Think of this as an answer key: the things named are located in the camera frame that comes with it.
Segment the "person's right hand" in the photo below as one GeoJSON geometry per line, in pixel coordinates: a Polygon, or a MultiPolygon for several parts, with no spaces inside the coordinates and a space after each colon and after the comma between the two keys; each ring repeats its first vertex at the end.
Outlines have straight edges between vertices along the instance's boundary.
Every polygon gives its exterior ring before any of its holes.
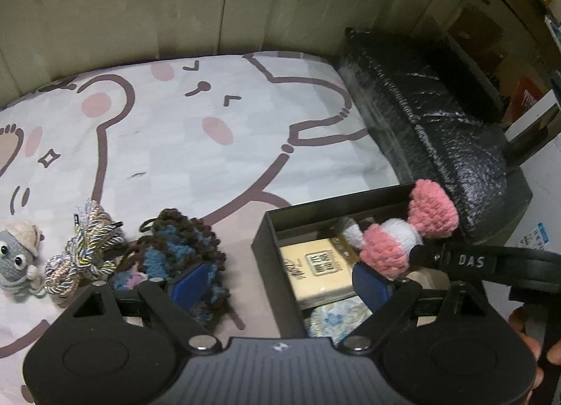
{"type": "Polygon", "coordinates": [[[524,304],[508,322],[537,361],[534,385],[526,404],[560,403],[560,306],[524,304]]]}

